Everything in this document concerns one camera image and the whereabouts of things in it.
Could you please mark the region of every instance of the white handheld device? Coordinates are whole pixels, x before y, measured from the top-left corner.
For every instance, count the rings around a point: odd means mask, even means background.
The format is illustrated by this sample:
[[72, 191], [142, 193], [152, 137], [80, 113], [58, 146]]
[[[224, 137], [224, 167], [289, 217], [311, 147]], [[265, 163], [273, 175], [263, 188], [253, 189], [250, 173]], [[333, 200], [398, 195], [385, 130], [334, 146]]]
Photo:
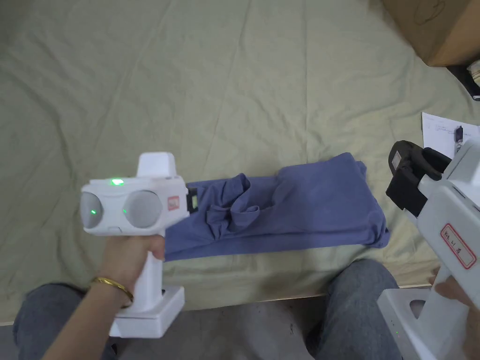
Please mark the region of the white handheld device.
[[[135, 178], [90, 180], [82, 187], [80, 214], [93, 235], [162, 235], [196, 211], [196, 189], [177, 175], [170, 153], [144, 153]], [[121, 310], [111, 336], [158, 338], [185, 304], [183, 287], [162, 286], [162, 261], [148, 254], [133, 304]]]
[[[452, 275], [480, 308], [480, 142], [467, 141], [450, 160], [400, 141], [389, 166], [387, 195], [443, 263], [434, 286]], [[378, 305], [405, 360], [465, 359], [466, 305], [434, 289], [387, 289]]]

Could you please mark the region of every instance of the hand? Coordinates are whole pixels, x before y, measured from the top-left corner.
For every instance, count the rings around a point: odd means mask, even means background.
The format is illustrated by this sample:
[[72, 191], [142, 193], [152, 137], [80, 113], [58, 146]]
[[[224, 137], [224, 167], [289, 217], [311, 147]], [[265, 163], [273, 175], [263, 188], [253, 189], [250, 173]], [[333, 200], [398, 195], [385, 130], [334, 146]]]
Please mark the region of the hand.
[[160, 235], [110, 237], [98, 275], [119, 282], [133, 293], [149, 251], [157, 259], [163, 260], [165, 239]]
[[[433, 271], [433, 276], [428, 279], [429, 283], [433, 285], [440, 268]], [[453, 276], [449, 276], [443, 283], [435, 285], [435, 291], [447, 299], [455, 299], [470, 307], [467, 317], [467, 328], [465, 342], [463, 344], [463, 352], [467, 359], [480, 359], [480, 312], [475, 304], [470, 300], [468, 295], [457, 283]]]

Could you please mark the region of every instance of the folded shirt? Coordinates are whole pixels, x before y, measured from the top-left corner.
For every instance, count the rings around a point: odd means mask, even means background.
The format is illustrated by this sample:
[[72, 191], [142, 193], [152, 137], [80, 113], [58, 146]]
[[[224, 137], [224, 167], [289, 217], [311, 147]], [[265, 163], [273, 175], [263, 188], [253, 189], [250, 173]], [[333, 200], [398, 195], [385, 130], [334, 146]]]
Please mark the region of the folded shirt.
[[198, 212], [166, 231], [166, 260], [388, 244], [367, 168], [344, 153], [281, 169], [276, 176], [189, 183]]

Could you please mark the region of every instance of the jeans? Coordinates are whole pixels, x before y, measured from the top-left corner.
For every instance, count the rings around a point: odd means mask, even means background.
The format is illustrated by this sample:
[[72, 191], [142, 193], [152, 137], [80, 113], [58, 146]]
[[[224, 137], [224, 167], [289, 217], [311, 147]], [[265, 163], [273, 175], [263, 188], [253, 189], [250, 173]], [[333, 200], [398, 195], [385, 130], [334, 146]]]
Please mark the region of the jeans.
[[[401, 360], [377, 306], [384, 289], [397, 287], [387, 269], [373, 260], [356, 261], [340, 273], [328, 287], [324, 322], [315, 335], [315, 358]], [[30, 292], [13, 326], [19, 360], [41, 359], [83, 296], [64, 284], [47, 284]], [[116, 358], [106, 345], [101, 360]]]
[[[40, 360], [84, 295], [66, 284], [46, 284], [29, 292], [13, 324], [18, 359]], [[101, 360], [116, 359], [112, 347], [105, 345]]]
[[385, 267], [374, 260], [350, 264], [328, 286], [327, 309], [316, 360], [401, 360], [402, 356], [380, 313], [384, 289], [398, 288]]

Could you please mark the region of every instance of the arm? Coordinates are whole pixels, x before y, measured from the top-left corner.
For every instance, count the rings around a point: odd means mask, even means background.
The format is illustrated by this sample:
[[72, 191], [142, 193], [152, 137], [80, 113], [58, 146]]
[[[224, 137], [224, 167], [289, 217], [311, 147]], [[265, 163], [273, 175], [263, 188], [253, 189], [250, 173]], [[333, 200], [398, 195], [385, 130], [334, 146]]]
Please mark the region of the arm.
[[[133, 292], [148, 251], [163, 259], [164, 249], [161, 236], [109, 238], [99, 275]], [[94, 283], [42, 360], [100, 359], [113, 319], [128, 300], [122, 290]]]

